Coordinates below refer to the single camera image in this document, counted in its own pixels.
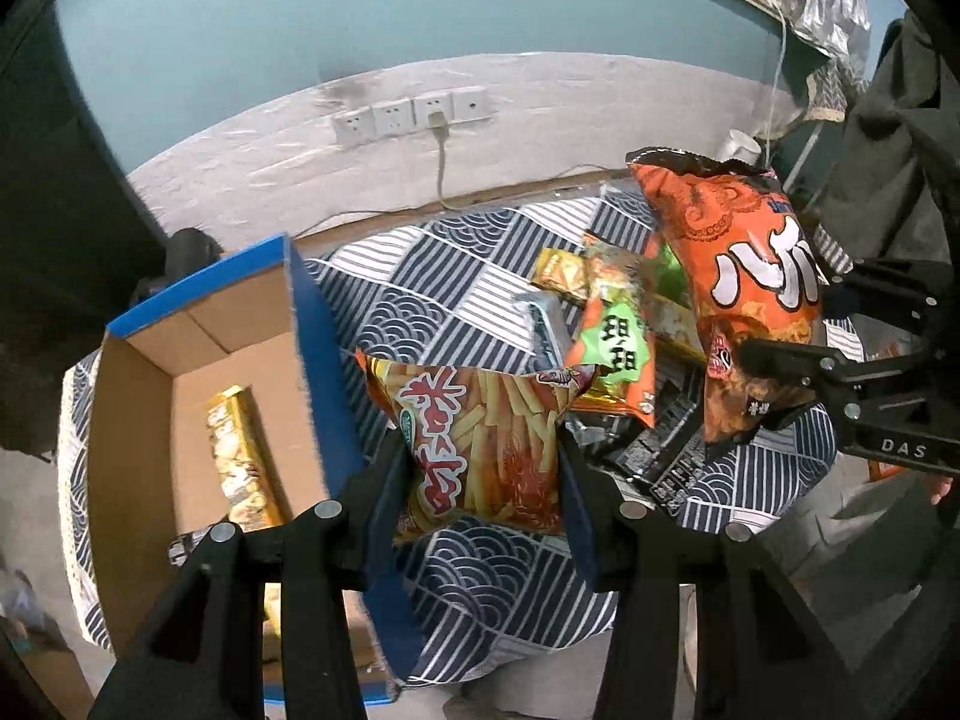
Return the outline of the person right hand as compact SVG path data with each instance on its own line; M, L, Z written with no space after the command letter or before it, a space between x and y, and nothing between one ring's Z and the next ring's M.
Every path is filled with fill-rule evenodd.
M937 505L950 493L953 479L950 476L929 475L926 478L926 483L928 483L929 500L932 505Z

